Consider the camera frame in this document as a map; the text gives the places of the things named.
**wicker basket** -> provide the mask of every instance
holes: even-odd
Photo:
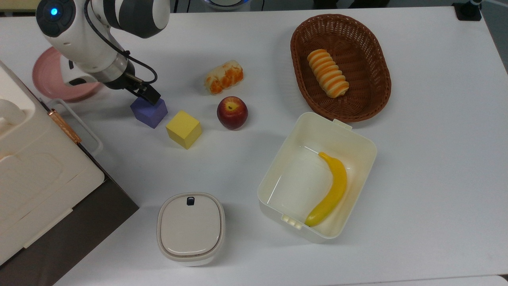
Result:
[[[350,83],[344,96],[330,98],[319,86],[307,61],[316,49],[327,50]],[[381,47],[374,34],[351,17],[309,18],[293,33],[291,55],[303,97],[323,117],[358,122],[378,114],[388,102],[392,83]]]

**apple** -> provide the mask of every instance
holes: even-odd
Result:
[[[248,115],[247,105],[236,96],[222,99],[217,107],[219,121],[230,130],[242,127]]]

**white container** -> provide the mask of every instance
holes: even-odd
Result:
[[[0,61],[0,264],[103,181],[104,173]]]
[[[319,152],[339,159],[347,172],[347,188],[337,207],[320,224],[304,221],[326,196],[332,174]],[[278,223],[314,243],[336,238],[344,228],[377,154],[374,143],[316,113],[302,114],[286,138],[258,188],[260,208]]]
[[[211,262],[224,242],[224,231],[224,209],[207,193],[173,196],[159,211],[159,249],[167,258],[186,266]]]

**copper hinge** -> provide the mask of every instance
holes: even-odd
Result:
[[[81,142],[81,138],[76,134],[76,132],[72,129],[72,127],[65,122],[65,120],[56,112],[55,109],[52,109],[50,112],[48,112],[48,116],[53,119],[53,121],[57,124],[60,129],[67,134],[67,137],[69,137],[74,143]]]

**pink plate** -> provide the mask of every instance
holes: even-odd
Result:
[[[61,98],[64,101],[79,101],[97,92],[99,82],[83,83],[74,87],[65,85],[60,71],[61,53],[51,47],[37,59],[32,70],[34,85],[48,98]]]

